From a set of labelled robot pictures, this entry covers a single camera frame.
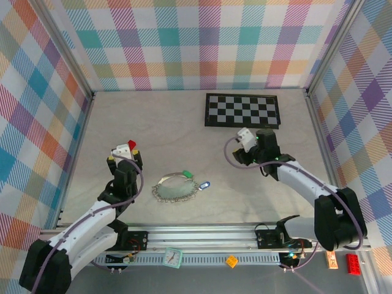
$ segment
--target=beige floor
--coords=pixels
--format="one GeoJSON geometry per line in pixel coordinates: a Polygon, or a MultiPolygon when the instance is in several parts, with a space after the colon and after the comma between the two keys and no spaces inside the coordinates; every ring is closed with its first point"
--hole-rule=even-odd
{"type": "MultiPolygon", "coordinates": [[[[327,180],[302,90],[100,92],[96,97],[62,222],[73,222],[96,201],[112,179],[106,158],[132,139],[144,161],[145,188],[119,219],[131,223],[277,221],[292,214],[312,216],[300,195],[258,170],[238,170],[224,158],[224,143],[238,129],[204,126],[206,92],[275,94],[282,124],[276,131],[283,153],[327,180]],[[151,187],[173,172],[189,170],[211,187],[186,202],[160,203],[151,187]]],[[[230,150],[236,143],[229,145],[230,150]]]]}

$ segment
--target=red block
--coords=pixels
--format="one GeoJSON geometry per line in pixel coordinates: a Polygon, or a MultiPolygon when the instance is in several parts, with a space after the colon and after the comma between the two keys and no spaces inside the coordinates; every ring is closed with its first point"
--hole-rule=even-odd
{"type": "Polygon", "coordinates": [[[129,146],[129,149],[132,151],[136,147],[136,142],[129,140],[128,146],[129,146]]]}
{"type": "Polygon", "coordinates": [[[346,254],[347,258],[347,269],[349,274],[354,274],[359,276],[361,274],[360,261],[356,254],[346,254]]]}

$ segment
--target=cable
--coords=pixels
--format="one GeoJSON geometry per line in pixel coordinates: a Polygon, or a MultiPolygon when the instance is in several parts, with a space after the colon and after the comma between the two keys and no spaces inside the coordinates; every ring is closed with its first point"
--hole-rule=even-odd
{"type": "Polygon", "coordinates": [[[309,256],[309,258],[302,265],[298,264],[296,267],[291,268],[291,267],[281,263],[281,266],[283,266],[284,268],[290,269],[290,270],[294,270],[294,269],[297,270],[299,268],[306,266],[313,259],[314,255],[316,254],[318,246],[319,246],[319,242],[317,242],[316,245],[314,246],[314,250],[313,250],[311,256],[309,256]]]}
{"type": "Polygon", "coordinates": [[[267,230],[270,230],[270,228],[269,228],[266,224],[264,224],[263,222],[261,222],[261,223],[259,223],[258,225],[256,225],[256,227],[255,227],[255,232],[256,232],[256,229],[257,229],[257,227],[258,227],[259,225],[264,225],[264,226],[267,228],[267,230]]]}
{"type": "Polygon", "coordinates": [[[330,193],[333,197],[335,197],[335,199],[342,205],[343,209],[347,212],[347,214],[349,215],[349,217],[351,218],[351,221],[354,223],[356,232],[358,233],[358,238],[359,238],[359,242],[358,245],[355,247],[350,247],[350,246],[344,246],[344,248],[349,249],[349,250],[357,250],[359,249],[362,244],[363,244],[363,234],[362,234],[362,230],[361,227],[358,223],[358,221],[355,219],[355,216],[353,215],[353,213],[351,212],[350,208],[344,203],[344,201],[340,198],[340,196],[338,196],[337,193],[335,193],[334,191],[332,191],[329,187],[324,186],[324,184],[322,182],[320,182],[317,178],[315,178],[314,176],[310,175],[308,172],[304,171],[303,169],[300,169],[292,164],[288,164],[286,162],[281,162],[281,161],[268,161],[268,162],[264,162],[262,164],[257,164],[257,165],[253,165],[251,167],[241,167],[239,165],[234,164],[230,158],[227,155],[227,146],[228,144],[233,141],[236,140],[237,138],[239,138],[239,136],[235,136],[231,139],[229,139],[225,146],[224,146],[224,154],[225,154],[225,158],[227,160],[227,162],[234,166],[235,168],[238,168],[240,170],[249,170],[252,168],[259,168],[259,167],[265,167],[266,165],[270,165],[270,164],[280,164],[280,165],[285,165],[286,167],[290,167],[294,170],[298,170],[300,173],[302,173],[304,176],[306,176],[307,178],[311,179],[313,182],[315,182],[317,185],[319,185],[320,187],[323,187],[328,193],[330,193]]]}
{"type": "Polygon", "coordinates": [[[301,254],[304,254],[304,251],[305,251],[304,240],[302,240],[302,239],[299,239],[299,241],[301,242],[301,246],[302,246],[302,249],[301,249],[301,254]]]}
{"type": "Polygon", "coordinates": [[[136,250],[134,250],[135,252],[133,253],[134,255],[136,255],[136,254],[138,254],[140,252],[140,243],[139,243],[139,241],[137,241],[135,239],[131,239],[130,241],[128,241],[128,243],[132,244],[132,247],[134,247],[134,242],[137,243],[137,246],[138,246],[137,252],[136,252],[136,250]]]}
{"type": "Polygon", "coordinates": [[[82,218],[82,219],[78,220],[76,223],[74,223],[73,226],[71,226],[71,228],[68,229],[68,231],[64,234],[64,236],[56,243],[56,245],[53,246],[52,250],[49,252],[49,254],[47,255],[47,257],[46,257],[45,260],[43,261],[42,266],[41,266],[41,269],[40,269],[39,272],[38,272],[36,281],[35,281],[35,283],[34,283],[34,285],[33,285],[33,287],[32,287],[32,290],[31,290],[31,293],[32,293],[32,294],[35,294],[35,292],[37,291],[37,288],[38,288],[39,282],[41,281],[43,272],[45,271],[45,268],[47,267],[48,262],[49,262],[50,258],[52,257],[52,255],[55,253],[56,249],[60,246],[61,243],[66,242],[66,239],[68,238],[68,236],[69,236],[69,235],[70,235],[79,225],[81,225],[84,221],[86,221],[86,220],[89,219],[90,217],[93,217],[95,214],[100,213],[100,212],[103,211],[103,210],[110,209],[110,208],[116,208],[116,207],[119,207],[119,206],[122,206],[122,205],[127,205],[127,204],[129,204],[129,203],[132,203],[132,202],[140,195],[140,192],[141,192],[141,190],[142,190],[142,188],[143,188],[143,186],[144,186],[144,183],[145,183],[144,177],[143,177],[143,174],[141,173],[140,168],[137,166],[137,164],[136,164],[134,161],[132,161],[132,160],[130,160],[130,159],[128,159],[128,158],[125,158],[125,157],[123,157],[123,156],[118,156],[118,155],[115,155],[115,154],[112,154],[112,155],[113,155],[113,157],[117,157],[117,158],[120,158],[120,159],[122,159],[122,160],[128,161],[129,163],[131,163],[131,164],[134,166],[134,168],[136,168],[136,171],[138,171],[138,173],[139,173],[139,175],[140,175],[140,188],[139,188],[139,191],[138,191],[132,198],[130,198],[130,199],[126,200],[126,201],[123,201],[123,202],[120,202],[120,203],[116,203],[116,204],[112,204],[112,205],[107,205],[107,206],[101,207],[101,208],[99,208],[99,209],[96,209],[96,210],[94,210],[91,214],[86,215],[84,218],[82,218]]]}
{"type": "Polygon", "coordinates": [[[265,173],[264,170],[263,170],[262,168],[260,169],[260,171],[261,171],[261,173],[262,173],[262,175],[263,175],[264,177],[269,176],[269,174],[265,173]]]}

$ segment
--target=colorful checkered fabric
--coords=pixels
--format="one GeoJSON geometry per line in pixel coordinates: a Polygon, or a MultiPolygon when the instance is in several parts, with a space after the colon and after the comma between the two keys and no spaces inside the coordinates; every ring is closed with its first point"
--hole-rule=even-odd
{"type": "Polygon", "coordinates": [[[392,1],[366,1],[314,102],[342,186],[356,191],[392,285],[392,1]]]}
{"type": "Polygon", "coordinates": [[[344,1],[342,9],[339,12],[339,14],[337,15],[337,17],[335,19],[335,22],[333,23],[333,26],[331,28],[331,31],[328,34],[328,37],[325,39],[323,47],[321,48],[320,52],[318,53],[317,59],[316,59],[315,63],[313,64],[311,73],[307,77],[307,80],[305,82],[305,88],[309,87],[312,79],[314,78],[314,75],[318,71],[321,62],[323,61],[323,58],[326,55],[327,49],[331,45],[331,42],[332,42],[334,36],[337,33],[337,29],[339,28],[339,25],[341,24],[342,20],[344,19],[346,13],[349,11],[349,7],[350,7],[352,2],[353,2],[353,0],[345,0],[344,1]]]}
{"type": "Polygon", "coordinates": [[[28,0],[0,0],[0,293],[54,221],[88,100],[28,0]]]}
{"type": "Polygon", "coordinates": [[[45,2],[91,87],[118,91],[303,87],[350,0],[45,2]]]}

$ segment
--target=orange tag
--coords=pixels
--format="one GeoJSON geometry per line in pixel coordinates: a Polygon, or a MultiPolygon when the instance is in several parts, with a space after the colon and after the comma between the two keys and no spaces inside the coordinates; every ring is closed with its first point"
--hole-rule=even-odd
{"type": "Polygon", "coordinates": [[[331,270],[337,270],[339,267],[337,266],[335,251],[325,251],[325,254],[328,268],[331,270]]]}
{"type": "Polygon", "coordinates": [[[226,263],[229,267],[234,268],[238,263],[238,259],[231,255],[226,259],[226,263]]]}

